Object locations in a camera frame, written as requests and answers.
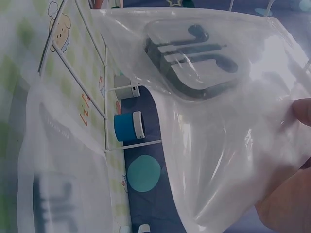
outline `plastic bag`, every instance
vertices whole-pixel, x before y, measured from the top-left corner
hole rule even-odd
[[[123,74],[155,100],[187,232],[221,233],[311,155],[311,130],[291,109],[310,96],[307,58],[277,19],[180,8],[92,13]]]
[[[112,232],[105,154],[43,84],[31,87],[18,161],[22,233]]]

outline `finger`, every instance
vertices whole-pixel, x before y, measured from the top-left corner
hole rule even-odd
[[[301,123],[311,126],[311,98],[294,101],[293,110],[294,115]]]
[[[311,168],[299,170],[255,207],[268,228],[282,233],[311,232]]]

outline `dark blue fabric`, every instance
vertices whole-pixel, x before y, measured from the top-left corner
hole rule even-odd
[[[145,87],[140,87],[140,97],[121,100],[122,113],[141,111],[145,122],[146,138],[124,145],[161,139],[155,102]],[[167,175],[162,144],[124,150],[126,172],[130,164],[141,155],[155,158],[161,167],[157,185],[148,192],[138,192],[128,183],[128,198],[133,232],[142,224],[149,224],[152,233],[186,233],[179,219]]]

